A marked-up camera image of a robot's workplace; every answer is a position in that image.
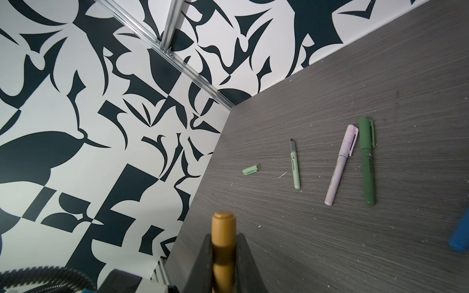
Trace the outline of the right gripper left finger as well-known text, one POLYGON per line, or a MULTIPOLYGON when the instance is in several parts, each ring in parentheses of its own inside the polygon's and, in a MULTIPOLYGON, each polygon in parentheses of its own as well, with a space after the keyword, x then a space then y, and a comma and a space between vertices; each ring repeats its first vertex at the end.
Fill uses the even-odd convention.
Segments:
POLYGON ((211 234, 207 234, 189 274, 183 293, 211 293, 213 291, 212 282, 213 244, 211 234))

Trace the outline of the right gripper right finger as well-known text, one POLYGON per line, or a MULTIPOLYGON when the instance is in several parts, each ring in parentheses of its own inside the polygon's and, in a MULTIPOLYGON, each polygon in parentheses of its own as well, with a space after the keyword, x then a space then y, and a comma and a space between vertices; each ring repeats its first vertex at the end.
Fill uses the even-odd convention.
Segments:
POLYGON ((237 235, 235 285, 237 293, 268 293, 245 235, 237 235))

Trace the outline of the light green pen cap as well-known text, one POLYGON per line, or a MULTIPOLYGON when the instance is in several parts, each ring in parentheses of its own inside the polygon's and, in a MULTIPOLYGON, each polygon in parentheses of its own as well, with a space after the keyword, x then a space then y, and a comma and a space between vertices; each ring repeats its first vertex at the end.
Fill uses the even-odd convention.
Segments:
POLYGON ((260 169, 260 165, 256 164, 254 166, 250 166, 250 167, 247 167, 247 168, 243 169, 243 174, 244 175, 250 175, 250 174, 258 172, 259 169, 260 169))

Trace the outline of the light green pen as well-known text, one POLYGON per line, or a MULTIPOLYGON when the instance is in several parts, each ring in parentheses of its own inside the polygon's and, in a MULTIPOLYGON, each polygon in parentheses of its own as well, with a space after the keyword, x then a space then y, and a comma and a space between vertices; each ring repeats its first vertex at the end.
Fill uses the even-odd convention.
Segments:
POLYGON ((300 185, 298 154, 296 151, 296 143, 293 139, 290 139, 289 146, 290 146, 291 166, 292 166, 292 171, 293 171, 294 188, 299 190, 301 188, 301 185, 300 185))

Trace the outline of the pink pen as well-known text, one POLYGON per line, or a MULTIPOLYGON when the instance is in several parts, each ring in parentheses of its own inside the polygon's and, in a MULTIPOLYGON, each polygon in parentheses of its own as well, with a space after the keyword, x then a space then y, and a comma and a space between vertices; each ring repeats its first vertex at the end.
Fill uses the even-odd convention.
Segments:
POLYGON ((333 205, 333 201, 335 199, 346 162, 348 157, 352 156, 358 135, 358 127, 354 125, 348 125, 342 141, 342 145, 340 147, 335 170, 333 172, 332 179, 330 181, 329 188, 324 200, 324 203, 327 206, 333 205))

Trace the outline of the dark green pen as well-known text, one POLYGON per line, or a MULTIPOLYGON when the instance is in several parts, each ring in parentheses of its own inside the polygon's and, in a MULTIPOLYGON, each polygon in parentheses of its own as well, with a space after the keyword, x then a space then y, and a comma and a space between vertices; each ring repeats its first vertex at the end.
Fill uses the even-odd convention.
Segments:
POLYGON ((373 149, 376 146, 374 122, 367 117, 359 119, 359 139, 362 153, 363 191, 365 203, 369 206, 376 204, 374 183, 373 149))

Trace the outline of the blue pen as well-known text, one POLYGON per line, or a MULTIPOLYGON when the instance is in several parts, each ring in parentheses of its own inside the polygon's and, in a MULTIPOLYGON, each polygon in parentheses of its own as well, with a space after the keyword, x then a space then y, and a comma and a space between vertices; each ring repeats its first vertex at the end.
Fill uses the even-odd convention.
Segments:
POLYGON ((469 249, 469 209, 460 219, 458 226, 448 241, 450 247, 457 251, 469 249))

